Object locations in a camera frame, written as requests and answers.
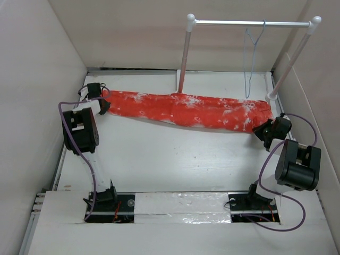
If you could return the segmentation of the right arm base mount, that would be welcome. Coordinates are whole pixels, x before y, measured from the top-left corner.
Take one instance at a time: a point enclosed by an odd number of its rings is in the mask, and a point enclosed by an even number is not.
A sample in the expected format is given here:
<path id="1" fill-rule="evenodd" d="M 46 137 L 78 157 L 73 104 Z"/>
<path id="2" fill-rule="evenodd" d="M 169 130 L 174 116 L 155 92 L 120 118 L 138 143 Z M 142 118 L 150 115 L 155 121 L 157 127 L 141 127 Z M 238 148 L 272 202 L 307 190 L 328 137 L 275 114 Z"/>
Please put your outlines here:
<path id="1" fill-rule="evenodd" d="M 254 182 L 247 191 L 228 193 L 224 207 L 230 210 L 232 223 L 281 222 L 276 201 L 262 197 L 256 189 L 257 182 Z"/>

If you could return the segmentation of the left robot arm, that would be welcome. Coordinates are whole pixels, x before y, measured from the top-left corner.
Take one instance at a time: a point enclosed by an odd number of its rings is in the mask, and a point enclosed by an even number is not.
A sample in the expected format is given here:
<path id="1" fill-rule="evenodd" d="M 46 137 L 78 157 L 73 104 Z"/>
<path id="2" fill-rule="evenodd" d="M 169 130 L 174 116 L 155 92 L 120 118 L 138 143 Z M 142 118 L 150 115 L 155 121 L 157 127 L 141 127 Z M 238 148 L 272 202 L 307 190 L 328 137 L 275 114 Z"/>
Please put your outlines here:
<path id="1" fill-rule="evenodd" d="M 74 109 L 63 111 L 63 105 L 71 105 L 67 102 L 60 102 L 58 109 L 67 150 L 79 156 L 89 167 L 93 191 L 84 201 L 89 206 L 103 206 L 104 209 L 111 211 L 118 206 L 117 192 L 112 181 L 103 178 L 104 172 L 94 157 L 96 147 L 99 145 L 95 116 L 104 115 L 111 106 L 106 100 L 108 96 L 104 95 L 105 89 L 104 83 L 89 83 L 78 91 L 83 101 L 75 103 Z"/>

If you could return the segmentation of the red white patterned trousers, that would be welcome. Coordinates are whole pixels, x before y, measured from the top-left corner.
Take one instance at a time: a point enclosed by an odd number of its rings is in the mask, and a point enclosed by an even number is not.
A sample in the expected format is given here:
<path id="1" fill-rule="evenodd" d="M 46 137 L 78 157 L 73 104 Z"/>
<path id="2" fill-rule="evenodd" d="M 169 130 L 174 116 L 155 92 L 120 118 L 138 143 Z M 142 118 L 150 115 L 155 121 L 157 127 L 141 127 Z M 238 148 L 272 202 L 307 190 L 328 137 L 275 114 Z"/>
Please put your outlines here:
<path id="1" fill-rule="evenodd" d="M 273 118 L 262 100 L 241 100 L 172 93 L 156 95 L 128 91 L 105 91 L 109 112 L 184 127 L 251 132 Z"/>

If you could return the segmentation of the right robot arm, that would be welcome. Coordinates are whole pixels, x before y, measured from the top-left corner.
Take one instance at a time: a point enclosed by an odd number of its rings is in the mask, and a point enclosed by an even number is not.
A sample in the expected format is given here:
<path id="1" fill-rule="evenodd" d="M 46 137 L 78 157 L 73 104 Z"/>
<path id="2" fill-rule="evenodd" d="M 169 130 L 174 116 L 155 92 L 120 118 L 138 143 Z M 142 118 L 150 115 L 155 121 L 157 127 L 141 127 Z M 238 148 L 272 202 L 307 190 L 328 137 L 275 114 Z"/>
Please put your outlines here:
<path id="1" fill-rule="evenodd" d="M 304 120 L 313 130 L 314 142 L 304 146 L 297 141 L 287 139 L 286 136 L 292 128 L 292 123 L 286 116 L 294 116 Z M 262 205 L 268 205 L 276 195 L 283 194 L 273 188 L 264 188 L 262 175 L 275 150 L 282 145 L 282 150 L 274 172 L 267 178 L 274 181 L 274 186 L 287 187 L 289 190 L 312 191 L 319 182 L 321 149 L 315 145 L 318 137 L 315 127 L 306 118 L 296 115 L 281 113 L 274 120 L 268 119 L 264 124 L 254 127 L 252 132 L 263 141 L 265 149 L 270 155 L 263 164 L 257 181 L 252 183 L 245 196 L 245 202 L 251 209 L 258 209 Z"/>

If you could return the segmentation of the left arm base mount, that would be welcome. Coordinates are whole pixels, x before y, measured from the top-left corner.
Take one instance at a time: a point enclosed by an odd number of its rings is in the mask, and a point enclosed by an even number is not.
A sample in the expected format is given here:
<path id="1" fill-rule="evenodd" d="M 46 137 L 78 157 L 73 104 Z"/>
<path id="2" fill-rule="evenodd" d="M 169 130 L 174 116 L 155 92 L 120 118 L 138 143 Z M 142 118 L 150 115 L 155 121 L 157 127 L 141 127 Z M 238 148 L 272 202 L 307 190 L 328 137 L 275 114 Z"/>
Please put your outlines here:
<path id="1" fill-rule="evenodd" d="M 87 205 L 84 221 L 86 223 L 134 223 L 135 193 L 118 193 L 116 198 L 109 195 L 96 196 L 96 203 L 90 213 L 93 194 L 83 199 Z"/>

